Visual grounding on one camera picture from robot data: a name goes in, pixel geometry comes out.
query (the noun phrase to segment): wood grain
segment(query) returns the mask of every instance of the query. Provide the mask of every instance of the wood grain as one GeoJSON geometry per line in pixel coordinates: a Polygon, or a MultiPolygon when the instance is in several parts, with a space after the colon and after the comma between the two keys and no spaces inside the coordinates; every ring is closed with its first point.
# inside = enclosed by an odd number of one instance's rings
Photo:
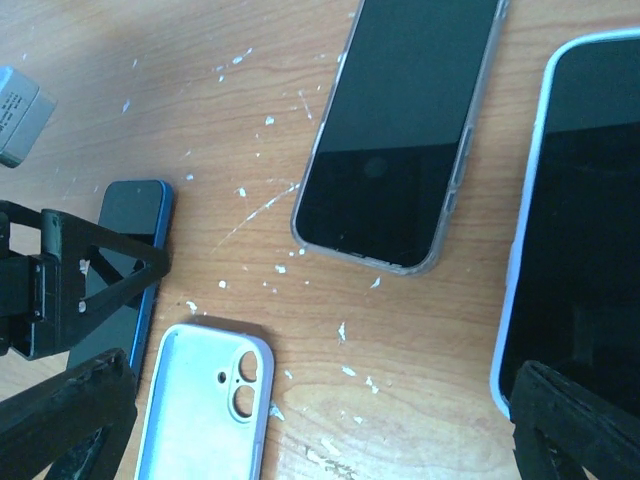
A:
{"type": "MultiPolygon", "coordinates": [[[[158,177],[177,191],[173,268],[120,478],[133,477],[160,338],[190,319],[187,300],[199,313],[262,325],[273,339],[273,399],[285,421],[270,419],[264,478],[517,478],[512,427],[492,403],[488,375],[542,70],[573,37],[638,24],[640,3],[513,2],[444,254],[417,278],[300,255],[289,233],[291,186],[356,8],[357,0],[3,4],[2,62],[59,103],[28,160],[2,170],[1,196],[95,220],[113,180],[158,177]]],[[[15,240],[38,248],[28,232],[15,240]]],[[[5,398],[59,371],[64,356],[0,362],[5,398]]]]}

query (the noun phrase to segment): paint stain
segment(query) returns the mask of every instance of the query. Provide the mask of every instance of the paint stain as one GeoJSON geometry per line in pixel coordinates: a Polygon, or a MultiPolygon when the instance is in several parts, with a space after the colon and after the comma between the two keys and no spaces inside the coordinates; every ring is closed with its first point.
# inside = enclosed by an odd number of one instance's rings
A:
{"type": "Polygon", "coordinates": [[[352,368],[347,367],[346,365],[342,366],[342,372],[346,375],[349,375],[350,377],[355,377],[357,375],[357,373],[352,368]]]}
{"type": "Polygon", "coordinates": [[[274,401],[272,401],[269,404],[269,416],[270,417],[276,417],[281,422],[284,422],[284,415],[282,414],[282,412],[278,408],[278,405],[276,405],[276,402],[274,402],[274,401]]]}
{"type": "Polygon", "coordinates": [[[195,304],[195,302],[187,300],[185,303],[187,304],[187,307],[189,307],[189,310],[191,310],[191,315],[195,315],[198,311],[198,306],[195,304]]]}

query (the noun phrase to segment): black phone screen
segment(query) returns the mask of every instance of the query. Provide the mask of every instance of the black phone screen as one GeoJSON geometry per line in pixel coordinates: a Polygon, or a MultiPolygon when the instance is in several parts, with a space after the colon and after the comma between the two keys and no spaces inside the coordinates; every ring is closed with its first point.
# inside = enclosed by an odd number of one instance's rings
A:
{"type": "Polygon", "coordinates": [[[640,40],[558,61],[500,370],[539,360],[640,414],[640,40]]]}
{"type": "MultiPolygon", "coordinates": [[[[98,225],[118,233],[142,234],[138,237],[148,244],[164,245],[168,228],[168,216],[162,214],[170,203],[162,183],[155,180],[112,183],[104,195],[98,225]]],[[[123,277],[131,275],[142,265],[135,259],[110,250],[100,253],[123,277]]],[[[86,280],[87,295],[93,295],[107,284],[89,266],[86,280]]],[[[155,286],[149,287],[155,293],[155,286]]],[[[146,344],[153,295],[140,294],[128,305],[120,307],[113,315],[91,332],[69,352],[67,368],[102,353],[110,348],[122,348],[127,354],[132,370],[140,372],[143,347],[146,344]]]]}
{"type": "Polygon", "coordinates": [[[499,0],[366,0],[295,218],[307,243],[428,255],[499,0]]]}

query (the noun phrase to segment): blue smartphone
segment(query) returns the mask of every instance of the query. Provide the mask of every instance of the blue smartphone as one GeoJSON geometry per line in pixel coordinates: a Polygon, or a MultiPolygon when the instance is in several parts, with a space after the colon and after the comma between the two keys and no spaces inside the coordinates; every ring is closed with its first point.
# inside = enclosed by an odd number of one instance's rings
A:
{"type": "MultiPolygon", "coordinates": [[[[114,182],[107,188],[98,225],[118,233],[143,235],[147,243],[164,248],[169,231],[173,190],[160,180],[114,182]]],[[[143,265],[134,258],[110,250],[100,253],[122,276],[129,276],[143,265]]],[[[86,293],[93,295],[106,288],[106,283],[91,266],[86,272],[86,293]]],[[[122,348],[129,365],[139,379],[142,359],[149,336],[151,314],[157,284],[147,287],[129,304],[111,317],[69,352],[67,368],[74,367],[110,348],[122,348]]]]}

